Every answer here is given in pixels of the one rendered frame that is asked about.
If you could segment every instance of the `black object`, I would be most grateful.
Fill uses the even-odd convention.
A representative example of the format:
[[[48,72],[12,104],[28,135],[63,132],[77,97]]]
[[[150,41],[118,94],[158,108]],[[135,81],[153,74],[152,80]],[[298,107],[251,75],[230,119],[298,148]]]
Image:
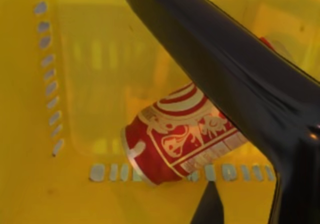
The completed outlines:
[[[191,224],[224,224],[223,209],[216,184],[210,181],[205,188]]]
[[[320,223],[318,82],[208,0],[127,2],[280,173],[269,222]]]

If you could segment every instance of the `yellow basket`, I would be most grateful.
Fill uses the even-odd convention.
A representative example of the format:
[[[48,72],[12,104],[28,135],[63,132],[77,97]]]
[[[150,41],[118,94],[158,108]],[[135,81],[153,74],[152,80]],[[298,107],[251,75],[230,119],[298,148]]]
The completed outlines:
[[[213,0],[320,76],[319,0]],[[207,184],[109,178],[120,128],[188,78],[125,0],[0,0],[0,223],[189,223]],[[102,182],[89,180],[105,165]],[[221,166],[232,164],[234,181]],[[245,181],[242,165],[252,176]],[[253,167],[262,170],[262,179]],[[275,181],[251,144],[219,159],[226,224],[266,223]]]

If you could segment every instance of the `printed design on can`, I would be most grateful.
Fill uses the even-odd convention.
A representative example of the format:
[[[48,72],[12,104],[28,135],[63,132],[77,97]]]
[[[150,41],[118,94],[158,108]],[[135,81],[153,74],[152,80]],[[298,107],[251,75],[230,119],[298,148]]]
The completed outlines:
[[[237,130],[193,83],[145,108],[138,118],[164,162],[181,175],[235,148],[222,141]]]

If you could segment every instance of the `can label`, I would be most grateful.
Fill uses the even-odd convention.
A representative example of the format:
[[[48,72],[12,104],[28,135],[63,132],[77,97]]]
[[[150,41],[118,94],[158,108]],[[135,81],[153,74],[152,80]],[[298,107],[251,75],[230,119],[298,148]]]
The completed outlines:
[[[193,83],[142,110],[123,137],[133,167],[154,184],[188,176],[247,142]]]

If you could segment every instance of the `red can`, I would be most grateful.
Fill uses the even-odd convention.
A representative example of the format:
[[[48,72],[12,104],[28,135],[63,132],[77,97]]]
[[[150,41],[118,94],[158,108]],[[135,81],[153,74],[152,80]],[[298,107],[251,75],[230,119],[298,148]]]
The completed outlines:
[[[181,180],[247,142],[194,83],[142,110],[122,138],[133,168],[156,185]]]

